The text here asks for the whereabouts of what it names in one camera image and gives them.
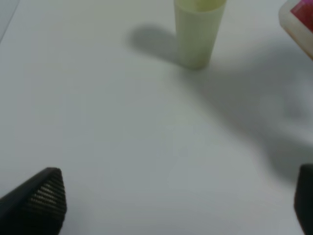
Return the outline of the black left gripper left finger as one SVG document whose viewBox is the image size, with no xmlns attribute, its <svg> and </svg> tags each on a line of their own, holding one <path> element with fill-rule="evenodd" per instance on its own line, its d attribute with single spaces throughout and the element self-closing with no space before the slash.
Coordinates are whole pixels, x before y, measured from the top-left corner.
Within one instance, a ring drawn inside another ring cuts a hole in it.
<svg viewBox="0 0 313 235">
<path fill-rule="evenodd" d="M 62 171 L 47 167 L 0 198 L 0 233 L 58 235 L 66 212 Z"/>
</svg>

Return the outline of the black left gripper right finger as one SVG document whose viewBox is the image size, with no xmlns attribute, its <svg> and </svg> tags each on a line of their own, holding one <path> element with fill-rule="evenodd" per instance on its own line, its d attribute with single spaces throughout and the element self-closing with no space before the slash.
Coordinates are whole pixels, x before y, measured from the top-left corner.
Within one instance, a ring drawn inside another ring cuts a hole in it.
<svg viewBox="0 0 313 235">
<path fill-rule="evenodd" d="M 313 165 L 299 169 L 294 197 L 294 210 L 305 235 L 313 235 Z"/>
</svg>

